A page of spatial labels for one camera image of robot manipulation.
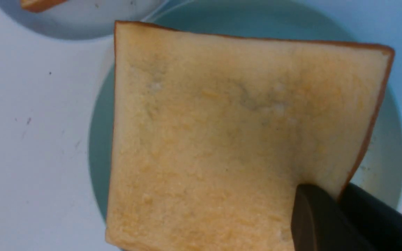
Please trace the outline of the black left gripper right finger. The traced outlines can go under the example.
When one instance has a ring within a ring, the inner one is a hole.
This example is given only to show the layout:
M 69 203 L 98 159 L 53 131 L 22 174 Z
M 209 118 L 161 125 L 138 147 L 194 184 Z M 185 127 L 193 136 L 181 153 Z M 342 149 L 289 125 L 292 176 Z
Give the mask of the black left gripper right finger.
M 354 184 L 348 184 L 340 208 L 377 251 L 402 251 L 402 214 Z

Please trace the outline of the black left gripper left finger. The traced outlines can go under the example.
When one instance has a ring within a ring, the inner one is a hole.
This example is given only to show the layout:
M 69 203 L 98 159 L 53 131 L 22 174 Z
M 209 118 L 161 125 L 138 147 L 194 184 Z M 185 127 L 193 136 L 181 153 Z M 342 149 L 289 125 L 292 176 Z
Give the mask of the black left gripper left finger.
M 296 188 L 291 233 L 295 251 L 375 251 L 336 201 L 311 184 Z

